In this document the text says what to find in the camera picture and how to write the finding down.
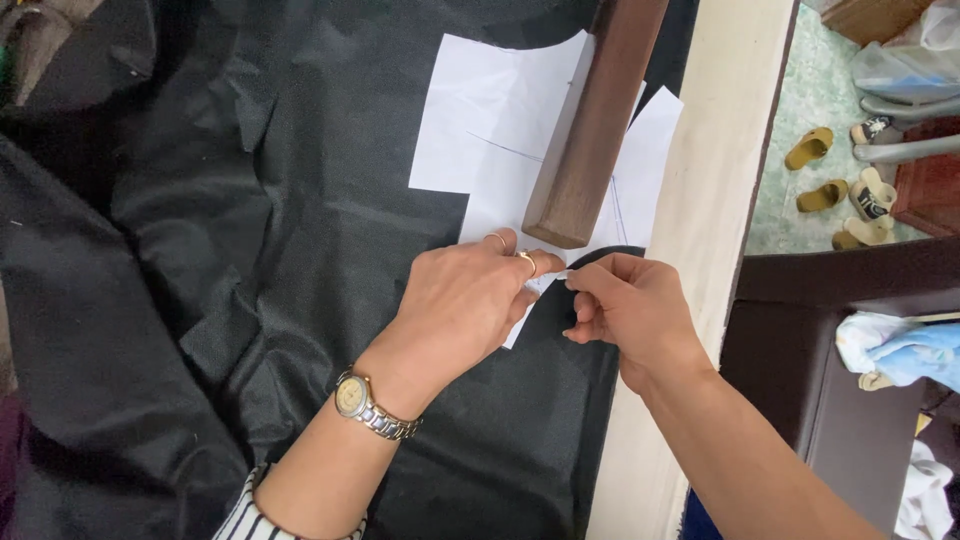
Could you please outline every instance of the striped sleeve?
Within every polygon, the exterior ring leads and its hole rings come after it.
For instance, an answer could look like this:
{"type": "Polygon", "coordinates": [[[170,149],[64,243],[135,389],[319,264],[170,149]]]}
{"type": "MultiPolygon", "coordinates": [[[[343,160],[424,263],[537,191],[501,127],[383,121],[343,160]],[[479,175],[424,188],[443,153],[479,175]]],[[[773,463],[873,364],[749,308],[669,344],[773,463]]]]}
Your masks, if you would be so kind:
{"type": "MultiPolygon", "coordinates": [[[[213,535],[213,540],[300,540],[299,536],[285,532],[271,523],[253,502],[253,489],[267,476],[270,467],[269,463],[264,463],[253,469],[247,477],[247,482],[244,483],[240,501],[233,507],[217,533],[213,535]]],[[[364,516],[353,534],[344,540],[360,540],[366,529],[367,517],[364,516]]]]}

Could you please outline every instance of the gold ring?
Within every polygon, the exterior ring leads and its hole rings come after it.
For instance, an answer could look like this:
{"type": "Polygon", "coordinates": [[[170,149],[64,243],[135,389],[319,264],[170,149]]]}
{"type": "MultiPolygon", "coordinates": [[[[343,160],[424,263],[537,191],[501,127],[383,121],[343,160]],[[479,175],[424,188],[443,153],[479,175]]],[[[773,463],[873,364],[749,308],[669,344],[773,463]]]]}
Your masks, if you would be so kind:
{"type": "Polygon", "coordinates": [[[537,275],[537,262],[534,260],[534,256],[530,255],[530,252],[527,250],[520,250],[516,252],[514,257],[525,258],[530,261],[530,264],[534,265],[534,273],[530,275],[531,278],[537,275]]]}
{"type": "Polygon", "coordinates": [[[486,236],[484,236],[484,238],[486,239],[486,238],[488,238],[488,237],[490,237],[490,236],[496,236],[497,238],[500,238],[500,241],[503,242],[503,255],[507,255],[507,240],[504,240],[504,239],[503,239],[503,236],[501,236],[501,235],[499,235],[499,234],[497,234],[497,233],[487,234],[486,236]]]}

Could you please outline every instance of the wrinkled black fabric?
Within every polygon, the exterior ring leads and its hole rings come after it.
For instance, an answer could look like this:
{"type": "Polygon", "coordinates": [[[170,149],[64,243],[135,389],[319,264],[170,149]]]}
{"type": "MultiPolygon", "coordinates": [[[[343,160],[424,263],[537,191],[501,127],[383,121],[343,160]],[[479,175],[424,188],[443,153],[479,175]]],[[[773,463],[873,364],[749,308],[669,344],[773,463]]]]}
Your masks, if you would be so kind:
{"type": "MultiPolygon", "coordinates": [[[[671,2],[648,94],[679,90],[696,4],[671,2]]],[[[211,535],[457,240],[468,197],[407,188],[443,33],[542,47],[595,8],[106,0],[3,121],[30,155],[0,140],[23,537],[211,535]]],[[[369,538],[583,536],[616,356],[560,337],[571,307],[551,287],[428,408],[369,538]]]]}

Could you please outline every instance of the slipper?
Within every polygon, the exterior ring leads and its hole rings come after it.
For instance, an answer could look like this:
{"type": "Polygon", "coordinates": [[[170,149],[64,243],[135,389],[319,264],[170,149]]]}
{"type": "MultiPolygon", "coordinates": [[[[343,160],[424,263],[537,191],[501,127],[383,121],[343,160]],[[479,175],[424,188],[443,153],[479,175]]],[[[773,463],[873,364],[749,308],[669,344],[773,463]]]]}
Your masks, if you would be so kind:
{"type": "Polygon", "coordinates": [[[799,171],[813,160],[818,160],[827,154],[833,146],[833,132],[830,128],[817,128],[804,135],[797,146],[786,155],[783,163],[791,171],[799,171]]]}
{"type": "Polygon", "coordinates": [[[834,234],[831,243],[833,244],[833,249],[835,251],[851,250],[853,248],[861,248],[867,245],[861,244],[855,236],[846,231],[841,231],[837,234],[834,234]]]}
{"type": "Polygon", "coordinates": [[[848,192],[850,192],[850,186],[846,180],[831,180],[814,191],[798,195],[797,210],[806,213],[832,209],[847,197],[848,192]]]}
{"type": "Polygon", "coordinates": [[[897,190],[885,184],[880,173],[870,167],[860,173],[860,181],[851,187],[850,200],[864,221],[872,221],[890,214],[897,201],[897,190]]]}
{"type": "Polygon", "coordinates": [[[857,124],[850,128],[850,137],[857,144],[872,144],[880,132],[890,127],[893,123],[890,116],[874,116],[868,118],[866,122],[857,124]]]}
{"type": "Polygon", "coordinates": [[[893,244],[897,240],[894,238],[894,232],[886,227],[886,220],[879,221],[861,221],[855,217],[843,222],[843,230],[850,233],[856,241],[868,246],[880,246],[884,244],[893,244]]]}

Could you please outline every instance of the wooden cabinet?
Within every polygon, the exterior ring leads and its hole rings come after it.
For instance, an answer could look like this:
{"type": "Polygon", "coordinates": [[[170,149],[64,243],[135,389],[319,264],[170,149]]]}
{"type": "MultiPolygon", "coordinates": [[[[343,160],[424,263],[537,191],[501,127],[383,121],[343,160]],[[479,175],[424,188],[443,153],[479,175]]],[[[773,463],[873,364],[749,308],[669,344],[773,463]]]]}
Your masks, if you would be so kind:
{"type": "MultiPolygon", "coordinates": [[[[960,134],[960,117],[928,120],[904,134],[904,142],[960,134]]],[[[932,234],[960,235],[960,156],[923,158],[900,166],[893,216],[932,234]]]]}

